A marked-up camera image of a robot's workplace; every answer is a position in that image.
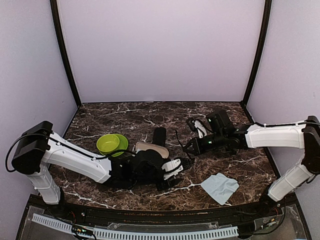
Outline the black round sunglasses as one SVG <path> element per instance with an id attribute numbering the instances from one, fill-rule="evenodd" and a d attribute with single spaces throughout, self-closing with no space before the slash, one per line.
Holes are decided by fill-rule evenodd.
<path id="1" fill-rule="evenodd" d="M 183 146 L 183 144 L 181 143 L 181 141 L 180 141 L 180 139 L 179 139 L 178 131 L 177 131 L 176 129 L 175 129 L 174 131 L 175 131 L 176 139 L 177 139 L 177 141 L 178 141 L 178 143 L 179 143 L 179 145 L 180 145 L 180 147 L 181 147 L 182 151 L 187 155 L 187 157 L 189 158 L 190 163 L 191 163 L 191 164 L 194 164 L 195 159 L 194 159 L 194 158 L 192 158 L 192 157 L 190 156 L 190 154 L 189 154 L 188 152 L 186 152 L 186 151 L 185 151 L 184 146 Z"/>

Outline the plaid brown glasses case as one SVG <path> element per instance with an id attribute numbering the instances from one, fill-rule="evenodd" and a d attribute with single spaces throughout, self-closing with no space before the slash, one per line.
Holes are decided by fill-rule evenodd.
<path id="1" fill-rule="evenodd" d="M 152 144 L 152 143 L 147 143 L 147 142 L 142 142 L 142 141 L 138 141 L 135 144 L 134 149 L 136 150 L 136 152 L 154 150 L 154 151 L 158 152 L 162 156 L 162 158 L 164 158 L 164 159 L 167 159 L 170 154 L 169 150 L 164 146 L 160 146 L 160 145 L 156 145 L 156 144 Z"/>

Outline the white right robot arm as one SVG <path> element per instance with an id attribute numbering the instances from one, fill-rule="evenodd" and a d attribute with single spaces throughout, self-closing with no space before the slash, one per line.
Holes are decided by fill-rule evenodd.
<path id="1" fill-rule="evenodd" d="M 187 154 L 199 156 L 218 149 L 247 150 L 267 147 L 303 149 L 299 162 L 274 181 L 255 205 L 255 213 L 266 217 L 275 203 L 300 185 L 320 174 L 320 122 L 311 115 L 306 120 L 261 124 L 258 122 L 235 127 L 227 112 L 217 109 L 206 116 L 209 128 L 202 121 L 190 118 L 187 124 L 198 136 L 182 147 Z"/>

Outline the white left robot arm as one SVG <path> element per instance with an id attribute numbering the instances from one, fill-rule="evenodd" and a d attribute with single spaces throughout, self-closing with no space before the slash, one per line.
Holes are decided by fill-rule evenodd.
<path id="1" fill-rule="evenodd" d="M 191 158 L 167 158 L 157 145 L 126 148 L 105 155 L 95 154 L 62 138 L 52 130 L 53 124 L 42 121 L 16 139 L 5 158 L 6 171 L 26 175 L 43 201 L 60 218 L 67 218 L 70 206 L 64 192 L 49 173 L 49 165 L 57 165 L 81 174 L 101 185 L 131 190 L 135 186 L 155 185 L 158 191 L 170 189 L 180 182 L 177 177 L 194 163 Z"/>

